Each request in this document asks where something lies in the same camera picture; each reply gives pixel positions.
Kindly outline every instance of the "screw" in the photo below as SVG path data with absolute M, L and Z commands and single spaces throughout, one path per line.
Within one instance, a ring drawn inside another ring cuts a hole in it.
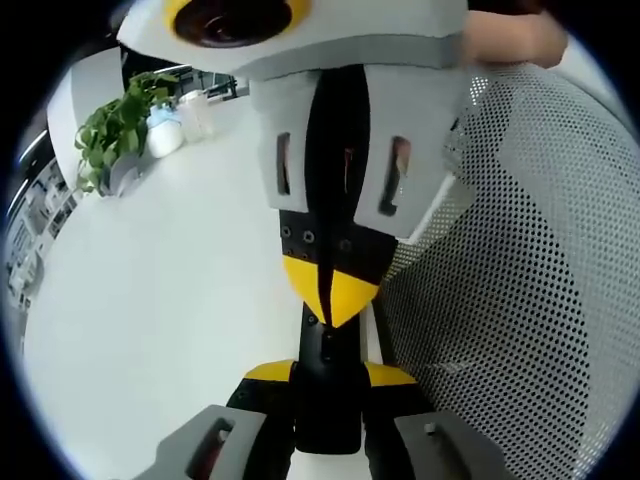
M 436 424 L 435 423 L 427 423 L 424 426 L 424 433 L 429 435 L 430 437 L 436 434 Z
M 335 346 L 333 345 L 333 332 L 326 331 L 322 335 L 321 358 L 323 362 L 333 362 L 333 353 Z
M 351 242 L 346 238 L 343 238 L 342 240 L 340 240 L 340 250 L 342 250 L 343 252 L 350 252 Z
M 302 234 L 302 240 L 304 240 L 304 243 L 313 243 L 316 240 L 316 236 L 311 230 L 305 230 Z

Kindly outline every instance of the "potted plant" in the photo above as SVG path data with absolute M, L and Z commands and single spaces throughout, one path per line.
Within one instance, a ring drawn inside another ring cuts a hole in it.
M 135 165 L 144 153 L 151 107 L 171 104 L 168 88 L 159 85 L 162 82 L 177 79 L 150 72 L 132 77 L 122 98 L 98 108 L 78 129 L 75 146 L 82 153 L 77 177 L 80 190 L 114 193 L 111 177 L 116 163 L 127 158 Z

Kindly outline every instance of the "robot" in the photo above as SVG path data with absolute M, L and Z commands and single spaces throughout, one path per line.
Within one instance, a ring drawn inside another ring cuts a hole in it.
M 359 451 L 363 425 L 376 480 L 502 477 L 496 445 L 435 412 L 410 375 L 360 352 L 360 314 L 398 242 L 419 236 L 456 190 L 443 145 L 469 88 L 466 1 L 171 0 L 164 9 L 164 23 L 125 21 L 120 38 L 163 58 L 178 41 L 168 60 L 250 80 L 266 196 L 304 305 L 299 358 L 248 372 L 226 406 L 161 442 L 137 479 L 284 479 L 294 449 Z

